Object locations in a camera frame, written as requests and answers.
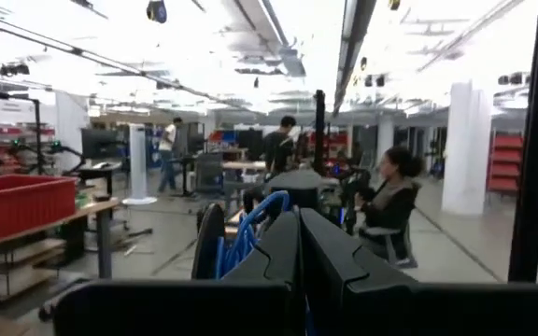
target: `red storage bin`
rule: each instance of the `red storage bin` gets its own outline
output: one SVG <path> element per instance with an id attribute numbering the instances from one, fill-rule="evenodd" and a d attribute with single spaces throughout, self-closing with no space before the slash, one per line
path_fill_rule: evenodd
<path id="1" fill-rule="evenodd" d="M 73 178 L 0 176 L 0 240 L 72 216 L 75 195 Z"/>

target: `black shirt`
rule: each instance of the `black shirt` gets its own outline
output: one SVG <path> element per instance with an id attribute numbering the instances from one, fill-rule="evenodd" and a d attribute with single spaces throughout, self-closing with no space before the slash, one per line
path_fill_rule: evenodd
<path id="1" fill-rule="evenodd" d="M 264 138 L 265 165 L 267 170 L 271 170 L 273 165 L 274 173 L 286 171 L 288 157 L 292 155 L 294 143 L 283 132 L 272 132 Z"/>

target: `red shelving unit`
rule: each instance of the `red shelving unit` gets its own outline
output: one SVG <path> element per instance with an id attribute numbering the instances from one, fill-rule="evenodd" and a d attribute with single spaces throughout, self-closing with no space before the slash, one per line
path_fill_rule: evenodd
<path id="1" fill-rule="evenodd" d="M 516 193 L 523 139 L 520 134 L 493 134 L 489 156 L 487 189 L 489 192 Z"/>

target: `cable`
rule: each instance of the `cable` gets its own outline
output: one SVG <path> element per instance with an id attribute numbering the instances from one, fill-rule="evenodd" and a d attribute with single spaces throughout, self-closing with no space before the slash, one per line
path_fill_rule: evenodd
<path id="1" fill-rule="evenodd" d="M 282 211 L 287 211 L 290 208 L 290 195 L 285 190 L 276 191 L 265 198 L 250 214 L 242 219 L 232 246 L 225 248 L 225 240 L 219 238 L 215 263 L 216 279 L 221 279 L 252 252 L 254 245 L 257 244 L 251 225 L 252 221 L 276 200 L 281 200 Z"/>

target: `ceiling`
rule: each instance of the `ceiling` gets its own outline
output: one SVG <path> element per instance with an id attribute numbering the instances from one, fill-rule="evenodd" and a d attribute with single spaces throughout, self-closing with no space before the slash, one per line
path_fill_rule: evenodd
<path id="1" fill-rule="evenodd" d="M 30 75 L 5 80 L 96 95 L 108 104 L 275 116 L 313 111 L 317 89 L 331 110 L 345 3 L 354 3 L 166 0 L 167 22 L 159 24 L 145 15 L 148 0 L 89 0 L 91 8 L 81 1 L 0 0 L 0 24 L 8 30 L 91 52 L 86 60 L 0 32 L 0 67 L 30 66 Z M 341 112 L 432 114 L 448 105 L 451 82 L 467 77 L 509 92 L 496 97 L 503 104 L 528 91 L 497 86 L 497 78 L 529 71 L 538 1 L 403 0 L 397 10 L 388 2 L 376 0 Z M 158 90 L 154 80 L 93 62 L 99 60 L 187 90 Z M 383 87 L 376 86 L 380 77 Z"/>

